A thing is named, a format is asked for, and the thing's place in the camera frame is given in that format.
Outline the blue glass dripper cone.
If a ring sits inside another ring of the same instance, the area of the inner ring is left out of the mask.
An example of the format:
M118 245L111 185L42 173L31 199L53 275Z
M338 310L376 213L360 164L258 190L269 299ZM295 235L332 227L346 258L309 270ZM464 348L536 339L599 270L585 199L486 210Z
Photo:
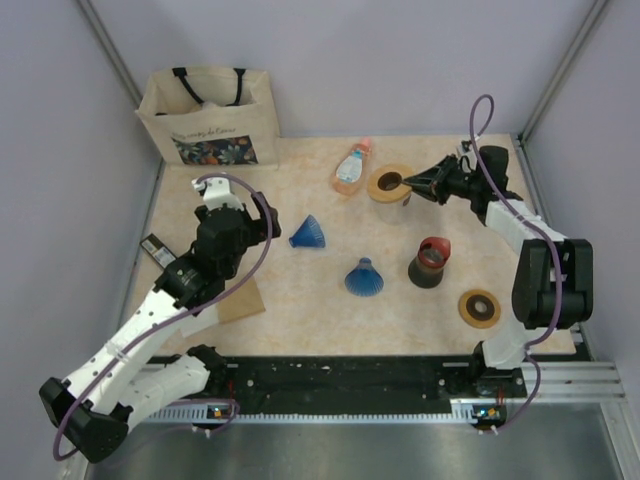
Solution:
M347 291L358 297L372 297L384 288L384 279L374 268L372 260L363 257L345 276L344 285Z
M322 228L313 215L308 215L292 236L289 237L292 248L322 249L326 240Z

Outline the brown paper coffee filter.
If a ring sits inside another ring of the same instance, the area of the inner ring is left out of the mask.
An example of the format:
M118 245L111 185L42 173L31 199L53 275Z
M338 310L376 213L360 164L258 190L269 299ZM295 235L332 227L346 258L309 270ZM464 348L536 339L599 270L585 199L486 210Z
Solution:
M231 323L265 312L260 290L254 278L217 304L220 324Z

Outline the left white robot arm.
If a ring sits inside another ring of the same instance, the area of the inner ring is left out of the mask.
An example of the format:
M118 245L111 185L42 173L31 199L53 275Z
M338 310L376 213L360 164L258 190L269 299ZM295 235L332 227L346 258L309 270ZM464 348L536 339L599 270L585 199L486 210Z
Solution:
M59 444L68 440L73 454L100 463L150 415L185 397L212 397L224 390L224 361L206 345L191 348L153 374L138 374L177 330L233 294L226 284L249 248L268 247L280 236L277 211L261 193L252 200L258 218L244 205L198 207L195 241L164 269L130 319L82 367L40 387L39 397L57 429L56 460L65 459Z

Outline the pink detergent bottle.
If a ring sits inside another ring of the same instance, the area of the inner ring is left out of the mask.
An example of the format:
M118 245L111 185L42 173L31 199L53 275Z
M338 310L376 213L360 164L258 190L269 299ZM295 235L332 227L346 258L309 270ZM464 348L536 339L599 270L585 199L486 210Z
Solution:
M369 137L355 143L345 158L336 166L331 178L333 189L341 195L351 196L360 187L372 150Z

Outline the white paper sheet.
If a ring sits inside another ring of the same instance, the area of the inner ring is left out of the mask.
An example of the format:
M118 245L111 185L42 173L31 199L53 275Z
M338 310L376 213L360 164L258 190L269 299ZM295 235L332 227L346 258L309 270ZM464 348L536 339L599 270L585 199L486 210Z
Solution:
M218 323L219 316L217 306L212 305L201 310L198 314L185 319L180 326L180 332L183 338L187 338Z

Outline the clear glass carafe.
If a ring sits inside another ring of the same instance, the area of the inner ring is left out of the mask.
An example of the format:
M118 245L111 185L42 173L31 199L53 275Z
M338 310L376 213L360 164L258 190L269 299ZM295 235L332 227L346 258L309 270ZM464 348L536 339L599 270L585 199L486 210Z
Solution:
M394 202L375 202L374 210L381 221L389 225L403 223L409 215L411 196L406 196Z

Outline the dark carafe with red lid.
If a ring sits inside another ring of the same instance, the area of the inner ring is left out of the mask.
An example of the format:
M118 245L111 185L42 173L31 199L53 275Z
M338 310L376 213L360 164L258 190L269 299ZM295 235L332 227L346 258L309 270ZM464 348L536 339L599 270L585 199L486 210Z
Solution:
M408 266L410 281L417 287L437 287L444 276L444 268L451 255L451 242L443 237L427 237Z

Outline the beige canvas tote bag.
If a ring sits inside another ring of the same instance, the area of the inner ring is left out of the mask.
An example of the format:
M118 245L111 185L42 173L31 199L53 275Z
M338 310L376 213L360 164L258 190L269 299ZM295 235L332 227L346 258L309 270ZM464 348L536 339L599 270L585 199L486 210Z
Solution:
M278 164L280 126L264 70L191 66L156 71L136 114L169 164Z

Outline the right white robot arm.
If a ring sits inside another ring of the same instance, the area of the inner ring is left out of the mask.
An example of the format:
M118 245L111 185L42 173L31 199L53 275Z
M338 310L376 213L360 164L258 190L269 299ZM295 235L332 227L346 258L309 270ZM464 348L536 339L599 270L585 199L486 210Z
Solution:
M533 346L556 330L588 320L593 312L593 247L553 230L508 188L509 153L465 141L457 153L403 178L411 192L444 205L469 202L481 224L499 234L518 256L512 314L496 334L479 342L464 375L446 382L448 393L487 396L512 379Z

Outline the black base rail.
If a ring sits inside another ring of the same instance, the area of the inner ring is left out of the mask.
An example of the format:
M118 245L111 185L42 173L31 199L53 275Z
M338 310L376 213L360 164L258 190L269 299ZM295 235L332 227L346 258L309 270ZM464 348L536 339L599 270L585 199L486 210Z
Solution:
M234 399L243 415L447 413L453 399L527 395L520 369L470 356L228 356L198 398Z

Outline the small black barcode box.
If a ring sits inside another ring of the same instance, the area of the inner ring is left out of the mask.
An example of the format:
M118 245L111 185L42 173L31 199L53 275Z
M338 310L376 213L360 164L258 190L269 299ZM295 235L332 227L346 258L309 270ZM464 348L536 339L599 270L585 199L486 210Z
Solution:
M164 270L177 259L176 255L155 234L150 233L140 243L142 250Z

